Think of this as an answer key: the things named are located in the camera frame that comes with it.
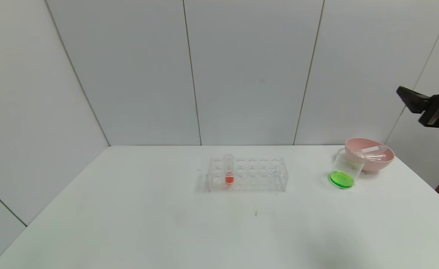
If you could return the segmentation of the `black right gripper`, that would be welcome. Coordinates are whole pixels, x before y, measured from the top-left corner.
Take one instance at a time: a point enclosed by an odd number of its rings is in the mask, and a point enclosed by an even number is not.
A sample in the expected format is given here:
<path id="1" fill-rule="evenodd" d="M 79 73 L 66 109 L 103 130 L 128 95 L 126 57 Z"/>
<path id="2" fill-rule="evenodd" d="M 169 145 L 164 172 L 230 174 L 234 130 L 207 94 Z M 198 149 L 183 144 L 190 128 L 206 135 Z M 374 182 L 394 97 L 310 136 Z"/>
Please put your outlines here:
<path id="1" fill-rule="evenodd" d="M 410 112 L 422 114 L 418 120 L 421 125 L 439 128 L 439 94 L 428 97 L 403 86 L 399 86 L 396 93 Z"/>

